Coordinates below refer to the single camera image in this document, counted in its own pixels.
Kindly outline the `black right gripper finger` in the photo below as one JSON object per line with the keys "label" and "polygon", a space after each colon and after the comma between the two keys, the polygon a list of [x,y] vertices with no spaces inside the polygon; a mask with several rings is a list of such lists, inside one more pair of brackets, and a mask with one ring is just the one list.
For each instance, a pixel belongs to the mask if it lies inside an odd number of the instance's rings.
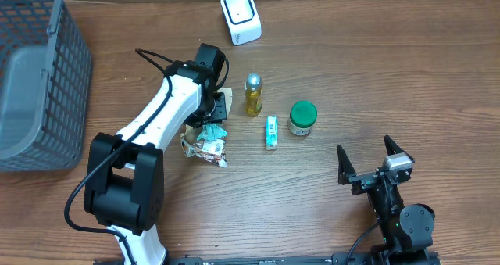
{"label": "black right gripper finger", "polygon": [[397,145],[389,135],[384,136],[384,144],[387,150],[385,163],[415,163],[414,158]]}
{"label": "black right gripper finger", "polygon": [[339,163],[338,184],[349,184],[350,179],[356,176],[356,172],[342,145],[337,146],[337,157]]}

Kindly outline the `brown Pantree pouch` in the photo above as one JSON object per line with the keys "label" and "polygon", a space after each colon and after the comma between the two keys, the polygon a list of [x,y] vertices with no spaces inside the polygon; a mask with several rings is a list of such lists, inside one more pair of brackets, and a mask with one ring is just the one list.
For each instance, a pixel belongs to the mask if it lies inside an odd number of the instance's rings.
{"label": "brown Pantree pouch", "polygon": [[[224,93],[225,97],[225,106],[227,111],[227,116],[230,114],[230,109],[233,102],[233,91],[231,88],[221,88],[219,92]],[[180,137],[183,138],[187,143],[193,144],[196,142],[197,137],[202,133],[202,128],[193,128],[188,125],[185,126],[185,132],[180,134]]]}

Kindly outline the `brown white wrapper packet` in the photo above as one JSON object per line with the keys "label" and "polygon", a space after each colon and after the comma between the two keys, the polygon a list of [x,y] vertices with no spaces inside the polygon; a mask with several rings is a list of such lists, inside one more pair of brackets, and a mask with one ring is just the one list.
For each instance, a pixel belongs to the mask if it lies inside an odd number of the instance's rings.
{"label": "brown white wrapper packet", "polygon": [[180,143],[187,158],[195,156],[218,167],[227,167],[226,142],[223,139],[218,138],[214,141],[202,139],[193,143],[188,142],[188,140],[187,134],[181,135]]}

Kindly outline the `clear bottle with silver cap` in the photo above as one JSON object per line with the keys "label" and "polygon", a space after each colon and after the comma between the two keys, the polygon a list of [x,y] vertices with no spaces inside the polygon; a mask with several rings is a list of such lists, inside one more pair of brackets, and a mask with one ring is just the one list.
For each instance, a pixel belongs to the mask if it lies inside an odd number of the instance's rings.
{"label": "clear bottle with silver cap", "polygon": [[257,73],[250,73],[245,81],[245,112],[249,116],[258,116],[263,101],[263,80]]}

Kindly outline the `small green tissue packet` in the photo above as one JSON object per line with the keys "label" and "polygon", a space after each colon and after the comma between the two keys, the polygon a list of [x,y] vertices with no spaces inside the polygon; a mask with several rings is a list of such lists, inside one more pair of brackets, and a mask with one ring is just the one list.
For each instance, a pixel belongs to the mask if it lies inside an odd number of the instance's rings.
{"label": "small green tissue packet", "polygon": [[275,150],[277,142],[277,118],[275,116],[268,116],[266,118],[266,150]]}

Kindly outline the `green lid white jar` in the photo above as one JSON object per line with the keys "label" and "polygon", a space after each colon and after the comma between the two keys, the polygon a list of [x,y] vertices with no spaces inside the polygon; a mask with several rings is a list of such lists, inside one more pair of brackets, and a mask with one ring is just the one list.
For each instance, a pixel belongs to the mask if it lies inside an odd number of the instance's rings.
{"label": "green lid white jar", "polygon": [[306,136],[309,134],[318,116],[317,108],[309,101],[296,102],[290,111],[288,129],[292,134]]}

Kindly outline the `light green snack packet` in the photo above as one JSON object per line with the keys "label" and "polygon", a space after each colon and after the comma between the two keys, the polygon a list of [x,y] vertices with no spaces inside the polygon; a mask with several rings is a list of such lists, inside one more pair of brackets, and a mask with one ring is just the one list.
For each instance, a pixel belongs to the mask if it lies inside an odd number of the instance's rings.
{"label": "light green snack packet", "polygon": [[202,126],[202,132],[198,135],[197,140],[215,141],[227,136],[227,132],[218,124],[205,124]]}

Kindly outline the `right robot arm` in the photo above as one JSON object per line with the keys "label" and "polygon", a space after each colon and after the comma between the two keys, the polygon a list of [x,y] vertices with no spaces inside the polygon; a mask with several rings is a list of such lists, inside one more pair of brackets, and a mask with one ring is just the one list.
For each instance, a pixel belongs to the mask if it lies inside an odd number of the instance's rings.
{"label": "right robot arm", "polygon": [[[332,256],[335,264],[425,264],[441,261],[427,250],[433,245],[434,211],[425,204],[405,205],[398,186],[411,178],[415,160],[390,136],[384,136],[387,156],[380,167],[358,175],[341,145],[337,146],[338,183],[350,184],[353,195],[366,193],[376,223],[361,234],[348,253]],[[380,228],[384,242],[369,252],[355,254],[359,243],[374,229]]]}

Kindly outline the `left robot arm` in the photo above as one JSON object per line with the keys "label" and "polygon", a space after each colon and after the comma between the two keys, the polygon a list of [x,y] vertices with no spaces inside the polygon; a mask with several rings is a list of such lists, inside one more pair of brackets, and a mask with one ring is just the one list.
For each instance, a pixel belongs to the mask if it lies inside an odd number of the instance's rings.
{"label": "left robot arm", "polygon": [[98,233],[114,235],[121,264],[164,264],[167,251],[155,224],[163,207],[163,154],[179,128],[221,124],[227,118],[221,92],[229,72],[225,54],[201,44],[193,60],[161,68],[162,86],[137,118],[114,135],[91,143],[84,210],[95,216]]}

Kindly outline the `grey plastic mesh basket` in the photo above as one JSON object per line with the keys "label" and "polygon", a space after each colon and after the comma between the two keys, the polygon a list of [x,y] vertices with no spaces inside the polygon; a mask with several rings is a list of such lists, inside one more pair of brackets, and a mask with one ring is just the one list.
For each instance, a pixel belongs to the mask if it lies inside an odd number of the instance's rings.
{"label": "grey plastic mesh basket", "polygon": [[82,156],[92,57],[64,0],[1,0],[1,170]]}

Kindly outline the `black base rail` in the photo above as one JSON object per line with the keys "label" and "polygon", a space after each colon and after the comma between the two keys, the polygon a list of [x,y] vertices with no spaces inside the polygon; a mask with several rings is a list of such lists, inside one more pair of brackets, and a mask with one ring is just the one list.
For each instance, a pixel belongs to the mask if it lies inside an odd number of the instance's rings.
{"label": "black base rail", "polygon": [[[219,259],[202,260],[199,257],[184,257],[169,259],[164,264],[169,265],[344,265],[346,263],[347,253],[335,253],[332,256],[322,257],[284,257],[267,259]],[[350,265],[368,265],[383,264],[381,261],[375,261],[369,253],[353,253],[348,261]],[[425,256],[412,256],[409,259],[403,259],[401,256],[391,256],[389,264],[430,264],[440,265],[437,253],[430,253],[428,259]],[[124,260],[94,262],[94,265],[123,265]]]}

